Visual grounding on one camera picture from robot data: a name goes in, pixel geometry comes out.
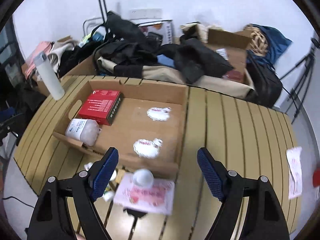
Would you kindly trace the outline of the small black object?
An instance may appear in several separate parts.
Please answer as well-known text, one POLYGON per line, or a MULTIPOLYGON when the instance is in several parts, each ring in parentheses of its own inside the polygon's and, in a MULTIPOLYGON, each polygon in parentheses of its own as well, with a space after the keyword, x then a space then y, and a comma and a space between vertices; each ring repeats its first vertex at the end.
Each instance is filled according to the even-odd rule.
POLYGON ((142 218, 146 215, 146 212, 129 209, 129 208, 124 208, 123 211, 126 212, 128 215, 135 217, 136 219, 142 218))

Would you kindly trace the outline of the small white round jar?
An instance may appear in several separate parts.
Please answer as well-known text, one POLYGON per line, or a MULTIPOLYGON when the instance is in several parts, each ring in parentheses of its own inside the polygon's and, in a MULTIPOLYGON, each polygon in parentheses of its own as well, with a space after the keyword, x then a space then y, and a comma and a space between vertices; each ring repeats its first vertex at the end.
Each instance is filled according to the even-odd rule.
POLYGON ((133 173, 132 182, 135 186, 150 188, 153 185, 154 177, 151 171, 139 169, 133 173))

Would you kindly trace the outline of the red rectangular box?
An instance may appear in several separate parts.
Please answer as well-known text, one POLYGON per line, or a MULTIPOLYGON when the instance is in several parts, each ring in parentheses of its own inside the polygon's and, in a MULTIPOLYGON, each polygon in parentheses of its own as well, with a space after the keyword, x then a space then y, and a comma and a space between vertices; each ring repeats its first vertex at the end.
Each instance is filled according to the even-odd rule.
POLYGON ((78 115, 83 119, 95 120, 99 125, 111 126, 123 98, 122 92, 118 90, 94 90, 78 115))

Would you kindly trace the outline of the red cup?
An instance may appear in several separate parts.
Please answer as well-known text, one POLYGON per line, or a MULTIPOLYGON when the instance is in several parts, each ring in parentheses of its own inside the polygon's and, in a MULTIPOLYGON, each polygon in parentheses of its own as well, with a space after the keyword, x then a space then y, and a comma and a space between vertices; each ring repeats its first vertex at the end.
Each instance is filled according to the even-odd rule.
POLYGON ((312 184, 313 184, 313 187, 320 186, 320 167, 317 167, 313 173, 312 184))

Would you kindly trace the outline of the white paper sheet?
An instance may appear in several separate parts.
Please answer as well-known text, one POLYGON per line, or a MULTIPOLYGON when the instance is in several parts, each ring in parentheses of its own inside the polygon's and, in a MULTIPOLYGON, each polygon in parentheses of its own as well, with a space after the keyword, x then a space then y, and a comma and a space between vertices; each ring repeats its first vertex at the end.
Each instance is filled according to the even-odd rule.
POLYGON ((287 163, 289 166, 289 199, 297 198, 302 195, 303 180, 300 155, 300 146, 286 151, 287 163))

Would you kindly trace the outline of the olive slatted folding table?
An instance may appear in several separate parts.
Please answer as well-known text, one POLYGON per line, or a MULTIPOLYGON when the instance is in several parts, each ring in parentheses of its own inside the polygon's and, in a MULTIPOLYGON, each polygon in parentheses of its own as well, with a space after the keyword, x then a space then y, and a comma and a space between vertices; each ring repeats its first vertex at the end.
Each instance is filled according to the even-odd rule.
MULTIPOLYGON (((139 85, 140 79, 125 77, 68 76, 62 81, 65 95, 49 96, 18 145, 14 158, 31 188, 39 193, 49 176, 69 178, 83 166, 99 159, 85 154, 53 136, 67 103, 89 80, 119 80, 139 85)), ((218 213, 197 165, 196 153, 208 148, 229 170, 247 178, 265 175, 281 203, 289 232, 294 232, 300 214, 300 199, 289 200, 289 166, 286 151, 297 145, 287 115, 202 88, 188 87, 182 154, 172 215, 149 214, 140 220, 120 206, 97 202, 99 215, 113 239, 203 239, 218 213)))

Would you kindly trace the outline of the pink white booklet pouch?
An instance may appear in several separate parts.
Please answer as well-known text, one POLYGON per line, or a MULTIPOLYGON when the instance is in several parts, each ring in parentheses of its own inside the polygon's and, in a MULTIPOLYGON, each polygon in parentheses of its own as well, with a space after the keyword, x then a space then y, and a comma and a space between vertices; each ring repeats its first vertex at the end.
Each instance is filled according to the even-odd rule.
POLYGON ((175 183, 166 179, 155 179, 151 187, 137 186, 133 182, 133 174, 126 172, 113 201, 129 209, 169 216, 172 214, 174 191, 175 183))

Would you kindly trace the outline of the black backpack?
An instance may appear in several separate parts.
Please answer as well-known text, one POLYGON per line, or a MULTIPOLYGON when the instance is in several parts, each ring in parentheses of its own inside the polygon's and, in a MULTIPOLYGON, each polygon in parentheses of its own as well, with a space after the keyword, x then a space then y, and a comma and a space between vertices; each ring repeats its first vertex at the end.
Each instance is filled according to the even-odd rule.
POLYGON ((267 108, 272 108, 280 97, 283 84, 276 74, 265 64, 260 65, 251 52, 247 52, 246 70, 248 71, 254 89, 246 95, 245 100, 267 108))

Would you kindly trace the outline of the open cardboard tray box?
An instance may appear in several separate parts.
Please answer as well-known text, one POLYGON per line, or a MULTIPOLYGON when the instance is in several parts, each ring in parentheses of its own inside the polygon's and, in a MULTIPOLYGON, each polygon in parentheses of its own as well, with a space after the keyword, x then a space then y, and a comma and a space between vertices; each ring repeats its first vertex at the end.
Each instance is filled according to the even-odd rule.
POLYGON ((189 88, 161 81, 142 81, 139 85, 119 80, 89 80, 72 96, 56 124, 53 136, 91 155, 104 155, 109 147, 119 152, 120 165, 147 168, 163 178, 174 178, 182 154, 189 88), (99 89, 118 90, 123 98, 118 104, 113 124, 101 126, 93 146, 65 135, 72 118, 79 117, 80 106, 99 89))

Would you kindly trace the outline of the white thermos bottle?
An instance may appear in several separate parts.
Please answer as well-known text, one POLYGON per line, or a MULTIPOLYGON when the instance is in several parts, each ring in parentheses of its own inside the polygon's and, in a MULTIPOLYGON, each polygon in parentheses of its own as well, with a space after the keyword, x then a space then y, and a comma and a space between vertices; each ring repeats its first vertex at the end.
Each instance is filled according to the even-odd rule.
POLYGON ((60 100, 64 96, 65 90, 61 86, 61 83, 53 71, 53 68, 44 51, 41 51, 34 57, 34 64, 39 76, 41 77, 51 96, 56 101, 60 100))

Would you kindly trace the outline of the cardboard box with clothes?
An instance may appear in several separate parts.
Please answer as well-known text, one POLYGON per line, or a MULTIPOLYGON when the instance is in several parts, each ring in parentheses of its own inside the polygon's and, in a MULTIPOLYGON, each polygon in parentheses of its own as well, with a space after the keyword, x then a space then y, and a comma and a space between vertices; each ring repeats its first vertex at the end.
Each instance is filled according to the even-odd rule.
MULTIPOLYGON (((67 36, 58 41, 62 42, 70 38, 72 37, 67 36)), ((25 60, 25 63, 21 67, 22 73, 24 74, 24 77, 27 83, 29 83, 29 85, 31 85, 33 89, 35 89, 36 91, 40 92, 45 96, 49 95, 49 91, 44 85, 41 77, 39 76, 36 70, 36 67, 34 64, 34 57, 38 55, 41 51, 44 51, 44 53, 48 55, 55 42, 51 42, 51 41, 40 42, 36 46, 36 48, 32 51, 32 53, 27 57, 27 59, 25 60)), ((56 73, 57 77, 58 78, 64 77, 69 71, 71 71, 78 64, 80 64, 82 61, 84 61, 89 56, 91 56, 93 51, 99 45, 101 45, 101 42, 102 42, 101 38, 93 38, 90 36, 86 36, 84 39, 82 39, 79 42, 79 44, 73 50, 65 51, 61 57, 61 63, 56 73)))

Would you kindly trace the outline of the cream garment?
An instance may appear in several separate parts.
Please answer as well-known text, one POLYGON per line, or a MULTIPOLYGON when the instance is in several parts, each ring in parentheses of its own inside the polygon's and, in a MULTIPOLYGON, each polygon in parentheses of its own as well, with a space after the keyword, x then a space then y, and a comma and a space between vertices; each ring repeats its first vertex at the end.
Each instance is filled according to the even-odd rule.
POLYGON ((53 44, 47 57, 55 73, 58 71, 63 53, 67 50, 73 50, 78 44, 79 42, 72 38, 62 42, 56 41, 53 44))

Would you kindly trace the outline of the woven rattan ball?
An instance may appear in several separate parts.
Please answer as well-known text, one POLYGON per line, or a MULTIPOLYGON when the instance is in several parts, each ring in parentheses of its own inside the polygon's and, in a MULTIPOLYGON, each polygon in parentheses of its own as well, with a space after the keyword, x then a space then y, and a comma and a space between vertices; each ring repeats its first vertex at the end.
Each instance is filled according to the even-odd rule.
POLYGON ((268 52, 268 41, 259 28, 251 28, 250 50, 257 56, 265 57, 268 52))

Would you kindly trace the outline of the blue bag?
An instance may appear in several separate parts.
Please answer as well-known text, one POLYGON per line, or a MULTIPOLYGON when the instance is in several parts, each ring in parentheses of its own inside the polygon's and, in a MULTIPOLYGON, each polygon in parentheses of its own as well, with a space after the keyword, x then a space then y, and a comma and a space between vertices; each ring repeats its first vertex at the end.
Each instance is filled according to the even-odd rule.
POLYGON ((263 26, 258 24, 248 24, 244 27, 244 30, 248 30, 251 32, 251 28, 256 27, 261 30, 261 32, 265 35, 268 41, 268 52, 265 57, 257 56, 250 50, 253 54, 254 59, 260 65, 265 64, 271 70, 274 70, 274 65, 278 61, 278 59, 287 51, 289 46, 291 46, 292 41, 286 38, 278 29, 269 26, 263 26))

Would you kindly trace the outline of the cardboard box right rear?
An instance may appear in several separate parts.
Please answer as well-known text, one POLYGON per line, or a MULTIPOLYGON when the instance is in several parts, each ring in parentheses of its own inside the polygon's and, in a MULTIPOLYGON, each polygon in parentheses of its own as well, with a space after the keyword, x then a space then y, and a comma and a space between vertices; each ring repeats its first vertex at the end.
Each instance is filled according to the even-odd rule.
POLYGON ((183 35, 197 38, 233 66, 231 73, 224 75, 225 79, 245 83, 247 49, 251 42, 249 31, 229 32, 220 27, 206 27, 197 22, 181 25, 180 29, 183 35))

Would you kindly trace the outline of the black clothes pile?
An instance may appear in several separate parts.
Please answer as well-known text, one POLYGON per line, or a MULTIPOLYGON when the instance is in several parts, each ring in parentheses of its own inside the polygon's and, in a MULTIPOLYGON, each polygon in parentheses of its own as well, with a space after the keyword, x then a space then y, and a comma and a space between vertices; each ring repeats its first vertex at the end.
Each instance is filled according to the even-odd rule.
POLYGON ((202 76, 222 78, 234 67, 219 53, 200 40, 181 36, 180 44, 160 44, 154 36, 146 36, 131 21, 109 11, 104 23, 105 42, 93 52, 98 74, 146 78, 148 70, 162 66, 159 57, 171 59, 172 69, 182 74, 182 80, 193 84, 202 76))

